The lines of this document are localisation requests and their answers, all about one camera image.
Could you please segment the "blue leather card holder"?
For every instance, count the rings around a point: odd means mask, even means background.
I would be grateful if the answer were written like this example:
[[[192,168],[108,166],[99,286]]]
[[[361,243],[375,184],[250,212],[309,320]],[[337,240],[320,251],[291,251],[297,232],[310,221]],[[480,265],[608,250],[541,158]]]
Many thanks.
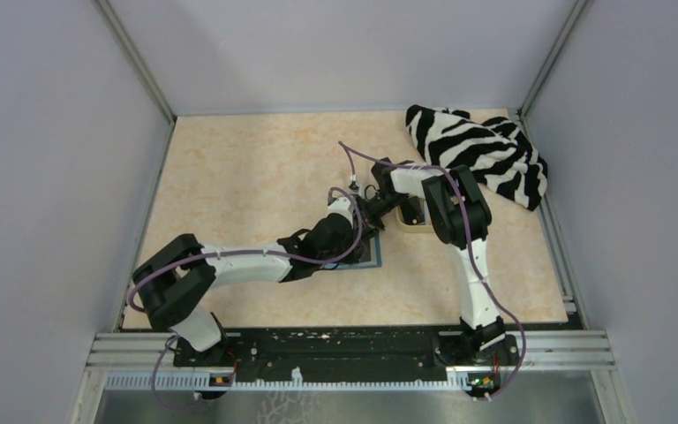
[[[375,269],[382,266],[380,237],[375,233],[372,237],[363,238],[360,246],[357,248],[358,256],[352,261],[344,259],[343,262],[329,263],[324,265],[325,270],[355,270],[355,269]]]

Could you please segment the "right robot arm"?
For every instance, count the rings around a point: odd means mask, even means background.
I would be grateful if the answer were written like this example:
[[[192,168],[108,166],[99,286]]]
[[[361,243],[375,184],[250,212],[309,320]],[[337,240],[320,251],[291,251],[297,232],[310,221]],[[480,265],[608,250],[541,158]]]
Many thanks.
[[[505,337],[504,321],[489,292],[488,227],[491,210],[472,171],[384,158],[371,168],[378,194],[366,207],[366,222],[379,226],[393,208],[413,198],[425,201],[429,223],[438,240],[449,246],[460,283],[463,356],[486,363]]]

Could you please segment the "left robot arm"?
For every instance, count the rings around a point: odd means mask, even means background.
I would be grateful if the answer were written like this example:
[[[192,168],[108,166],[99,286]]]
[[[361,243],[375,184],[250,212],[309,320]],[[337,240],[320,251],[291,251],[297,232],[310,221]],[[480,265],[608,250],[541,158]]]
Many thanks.
[[[263,247],[201,244],[191,233],[174,238],[132,274],[126,301],[154,330],[170,330],[209,366],[223,363],[230,343],[215,315],[201,306],[211,289],[251,282],[306,279],[328,264],[350,262],[362,239],[363,219],[354,196],[342,193],[311,229]]]

